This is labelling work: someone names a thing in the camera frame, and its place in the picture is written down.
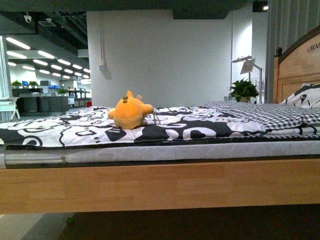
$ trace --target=chair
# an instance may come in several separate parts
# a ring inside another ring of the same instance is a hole
[[[17,107],[17,99],[19,97],[0,97],[0,112],[12,112],[10,121],[14,119],[15,116],[20,120],[20,114]]]

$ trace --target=stuffed animal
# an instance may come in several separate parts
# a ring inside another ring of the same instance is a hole
[[[131,91],[126,93],[114,109],[108,112],[108,118],[113,119],[114,123],[122,129],[134,129],[140,126],[147,114],[152,114],[154,107],[144,104]]]

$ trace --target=plant on desk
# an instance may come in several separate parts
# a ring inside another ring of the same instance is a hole
[[[39,86],[36,81],[30,81],[30,82],[29,82],[29,85],[30,85],[30,86]]]
[[[240,81],[232,84],[234,86],[231,86],[229,89],[233,91],[229,94],[229,98],[235,97],[237,102],[248,103],[251,97],[255,98],[259,95],[256,86],[247,81],[247,79],[242,78]]]
[[[19,82],[18,80],[15,80],[14,82],[11,83],[11,86],[13,89],[18,89],[19,87],[22,86],[22,83]]]
[[[64,89],[64,88],[59,88],[56,93],[61,95],[61,96],[65,96],[65,94],[67,93],[67,89]]]

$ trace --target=pillow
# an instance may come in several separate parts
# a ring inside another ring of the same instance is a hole
[[[302,88],[280,102],[280,104],[320,110],[320,84],[304,83]]]

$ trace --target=plush toy ear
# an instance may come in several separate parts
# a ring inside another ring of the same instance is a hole
[[[152,114],[154,112],[154,107],[150,104],[141,104],[140,106],[143,115]]]
[[[134,97],[134,94],[133,94],[132,91],[130,91],[130,90],[126,92],[126,95],[127,95],[128,97],[132,97],[132,98]]]
[[[114,109],[111,109],[111,110],[108,112],[108,118],[114,119],[114,114],[115,114],[115,108],[114,108]]]

